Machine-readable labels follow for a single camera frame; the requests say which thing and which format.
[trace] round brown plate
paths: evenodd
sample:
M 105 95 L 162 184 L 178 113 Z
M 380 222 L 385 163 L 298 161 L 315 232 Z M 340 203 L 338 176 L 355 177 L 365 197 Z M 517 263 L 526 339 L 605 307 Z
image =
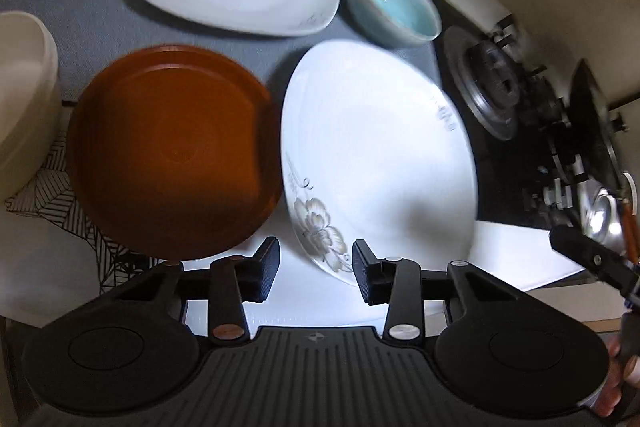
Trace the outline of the round brown plate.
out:
M 192 46 L 140 50 L 99 73 L 71 119 L 66 160 L 96 226 L 160 259 L 242 243 L 282 190 L 269 93 L 235 62 Z

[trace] turquoise bowl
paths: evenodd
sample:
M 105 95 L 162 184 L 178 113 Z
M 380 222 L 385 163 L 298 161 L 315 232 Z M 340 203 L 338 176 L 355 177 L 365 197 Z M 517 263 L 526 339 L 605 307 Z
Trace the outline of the turquoise bowl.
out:
M 409 48 L 433 41 L 442 31 L 432 0 L 347 0 L 354 20 L 385 48 Z

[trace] gray flower decoration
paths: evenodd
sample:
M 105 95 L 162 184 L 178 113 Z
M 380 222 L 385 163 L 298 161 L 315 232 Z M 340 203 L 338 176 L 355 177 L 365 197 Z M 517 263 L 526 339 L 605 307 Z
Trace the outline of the gray flower decoration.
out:
M 303 236 L 334 272 L 352 272 L 351 257 L 338 229 L 332 227 L 331 216 L 317 198 L 305 201 L 296 198 L 294 210 Z

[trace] stove burner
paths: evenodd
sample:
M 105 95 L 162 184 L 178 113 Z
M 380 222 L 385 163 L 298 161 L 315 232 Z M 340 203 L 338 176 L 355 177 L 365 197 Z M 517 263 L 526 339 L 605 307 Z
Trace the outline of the stove burner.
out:
M 478 121 L 498 140 L 513 138 L 520 90 L 500 51 L 457 26 L 445 32 L 444 51 L 456 87 Z

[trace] gray placemat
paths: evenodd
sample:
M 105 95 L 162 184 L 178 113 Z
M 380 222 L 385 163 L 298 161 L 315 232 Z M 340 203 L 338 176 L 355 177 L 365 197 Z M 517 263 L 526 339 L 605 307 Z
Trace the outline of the gray placemat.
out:
M 145 0 L 0 0 L 0 10 L 23 10 L 51 31 L 60 56 L 63 100 L 77 100 L 91 79 L 127 53 L 163 43 L 193 44 L 227 55 L 265 83 L 281 102 L 291 73 L 310 47 L 327 39 L 366 40 L 341 4 L 323 31 L 302 38 L 264 38 L 191 23 Z M 433 46 L 396 51 L 439 83 Z

